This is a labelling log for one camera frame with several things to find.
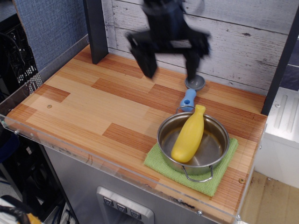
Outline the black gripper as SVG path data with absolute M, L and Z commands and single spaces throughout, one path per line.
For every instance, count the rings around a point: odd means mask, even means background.
M 192 81 L 200 58 L 209 54 L 209 34 L 191 29 L 181 11 L 146 13 L 146 16 L 149 30 L 127 35 L 130 51 L 144 76 L 153 78 L 155 75 L 156 53 L 185 53 L 187 80 Z

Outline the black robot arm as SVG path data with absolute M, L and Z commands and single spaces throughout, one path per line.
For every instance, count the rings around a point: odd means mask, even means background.
M 149 29 L 130 33 L 127 40 L 143 74 L 149 78 L 154 76 L 156 53 L 182 54 L 187 80 L 194 80 L 201 58 L 209 54 L 210 35 L 188 26 L 181 0 L 145 0 L 142 10 L 147 16 Z

